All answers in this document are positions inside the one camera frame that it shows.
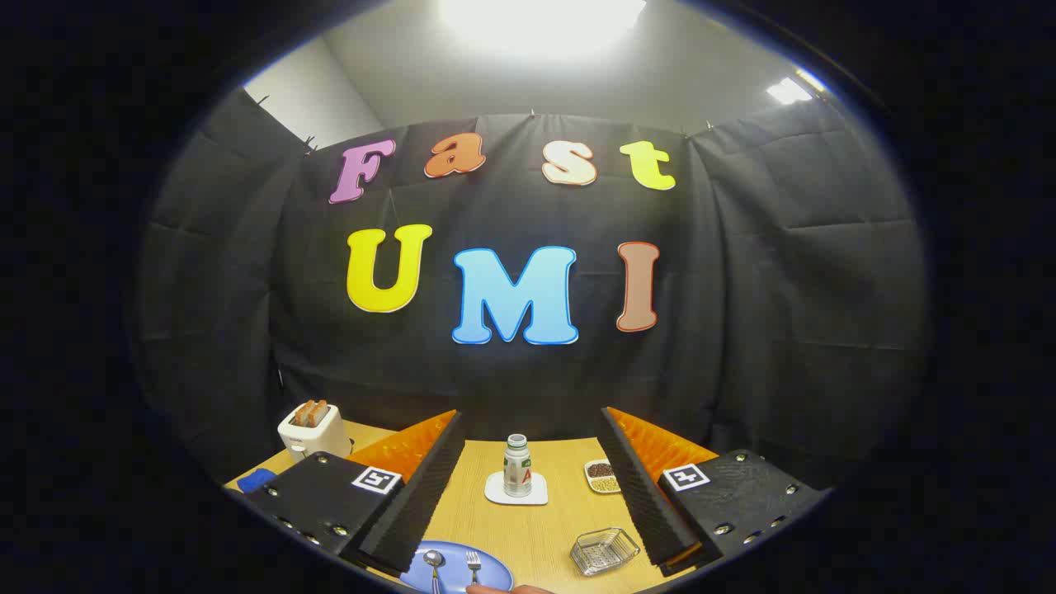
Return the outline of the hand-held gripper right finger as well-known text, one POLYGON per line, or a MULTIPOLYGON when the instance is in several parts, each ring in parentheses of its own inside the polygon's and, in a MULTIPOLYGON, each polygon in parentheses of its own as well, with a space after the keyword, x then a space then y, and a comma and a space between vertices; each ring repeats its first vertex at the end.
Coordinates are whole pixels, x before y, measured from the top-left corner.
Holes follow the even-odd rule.
POLYGON ((715 454, 619 409, 601 415, 597 440, 650 564, 665 576, 742 555, 829 496, 747 449, 715 454))

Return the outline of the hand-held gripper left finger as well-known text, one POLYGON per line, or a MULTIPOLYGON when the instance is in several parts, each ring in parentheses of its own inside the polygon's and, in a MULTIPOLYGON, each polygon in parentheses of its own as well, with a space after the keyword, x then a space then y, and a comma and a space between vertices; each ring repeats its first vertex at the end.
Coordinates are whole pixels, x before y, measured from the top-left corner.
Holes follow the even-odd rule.
POLYGON ((354 454, 307 454, 242 503, 347 563, 396 578, 410 570, 464 444, 461 412, 445 411, 354 454))

